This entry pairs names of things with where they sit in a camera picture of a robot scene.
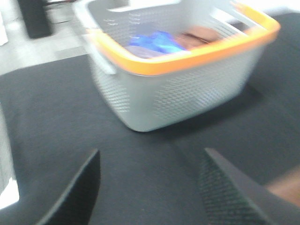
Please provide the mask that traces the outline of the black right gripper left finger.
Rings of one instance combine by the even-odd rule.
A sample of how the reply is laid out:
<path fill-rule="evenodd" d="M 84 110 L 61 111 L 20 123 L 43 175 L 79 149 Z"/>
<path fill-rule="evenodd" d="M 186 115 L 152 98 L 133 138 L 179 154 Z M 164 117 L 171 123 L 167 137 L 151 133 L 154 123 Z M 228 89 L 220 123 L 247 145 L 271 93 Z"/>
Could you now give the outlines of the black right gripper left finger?
<path fill-rule="evenodd" d="M 93 149 L 58 200 L 37 225 L 87 225 L 101 184 L 100 151 Z"/>

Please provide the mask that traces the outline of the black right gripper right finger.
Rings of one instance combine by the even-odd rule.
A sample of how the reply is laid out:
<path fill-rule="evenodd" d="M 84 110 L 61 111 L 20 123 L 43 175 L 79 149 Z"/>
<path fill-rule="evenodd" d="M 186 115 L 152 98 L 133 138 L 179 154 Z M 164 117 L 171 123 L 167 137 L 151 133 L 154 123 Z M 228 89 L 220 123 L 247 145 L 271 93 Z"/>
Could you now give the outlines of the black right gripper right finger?
<path fill-rule="evenodd" d="M 299 207 L 272 194 L 216 150 L 199 163 L 199 189 L 210 225 L 298 225 Z"/>

